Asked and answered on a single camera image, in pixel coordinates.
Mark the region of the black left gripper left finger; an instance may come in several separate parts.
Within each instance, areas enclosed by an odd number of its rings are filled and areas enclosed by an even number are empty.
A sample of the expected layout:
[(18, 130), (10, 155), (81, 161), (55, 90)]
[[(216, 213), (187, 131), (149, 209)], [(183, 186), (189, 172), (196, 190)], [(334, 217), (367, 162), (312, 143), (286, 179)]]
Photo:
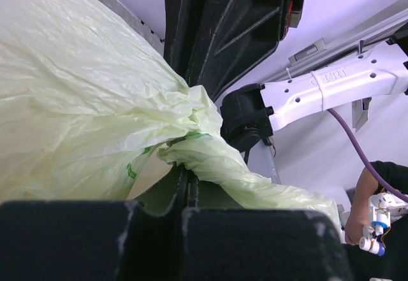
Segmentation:
[(188, 173), (126, 201), (1, 205), (2, 280), (180, 280)]

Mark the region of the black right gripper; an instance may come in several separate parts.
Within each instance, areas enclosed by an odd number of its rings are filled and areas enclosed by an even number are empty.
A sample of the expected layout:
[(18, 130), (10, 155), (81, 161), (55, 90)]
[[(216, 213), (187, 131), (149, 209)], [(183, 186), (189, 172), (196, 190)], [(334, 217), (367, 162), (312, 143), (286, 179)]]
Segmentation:
[(215, 101), (297, 28), (305, 0), (165, 0), (164, 59)]

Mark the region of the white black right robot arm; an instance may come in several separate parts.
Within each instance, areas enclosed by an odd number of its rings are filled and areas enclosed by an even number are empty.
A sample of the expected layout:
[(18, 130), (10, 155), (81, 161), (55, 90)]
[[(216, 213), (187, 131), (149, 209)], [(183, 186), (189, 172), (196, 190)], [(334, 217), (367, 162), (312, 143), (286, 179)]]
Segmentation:
[(165, 0), (164, 58), (190, 86), (201, 85), (223, 122), (215, 133), (244, 152), (314, 113), (407, 92), (407, 26), (379, 41), (353, 39), (293, 63), (294, 78), (227, 88), (272, 55), (304, 0)]

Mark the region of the operator bare hand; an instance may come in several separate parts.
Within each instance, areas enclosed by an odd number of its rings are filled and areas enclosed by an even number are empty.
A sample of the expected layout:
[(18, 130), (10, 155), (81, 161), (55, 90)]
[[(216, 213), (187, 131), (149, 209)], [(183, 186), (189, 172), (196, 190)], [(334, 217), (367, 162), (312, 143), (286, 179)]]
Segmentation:
[(345, 225), (345, 240), (349, 245), (358, 245), (363, 228), (370, 224), (367, 212), (351, 212)]

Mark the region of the pale green avocado plastic bag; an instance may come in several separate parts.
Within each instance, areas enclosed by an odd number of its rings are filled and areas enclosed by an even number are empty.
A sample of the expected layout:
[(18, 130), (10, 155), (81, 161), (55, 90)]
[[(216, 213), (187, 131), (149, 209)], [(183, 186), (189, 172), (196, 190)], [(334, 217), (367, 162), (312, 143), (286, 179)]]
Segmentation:
[(251, 172), (190, 87), (98, 0), (1, 0), (1, 200), (126, 199), (151, 154), (245, 208), (334, 200)]

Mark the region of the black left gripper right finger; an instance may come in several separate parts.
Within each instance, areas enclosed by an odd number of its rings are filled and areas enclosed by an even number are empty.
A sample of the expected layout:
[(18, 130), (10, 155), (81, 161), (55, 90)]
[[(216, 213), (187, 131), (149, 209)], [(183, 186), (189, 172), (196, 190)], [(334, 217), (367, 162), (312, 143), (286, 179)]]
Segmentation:
[(321, 212), (246, 210), (203, 192), (186, 171), (182, 280), (352, 280), (337, 230)]

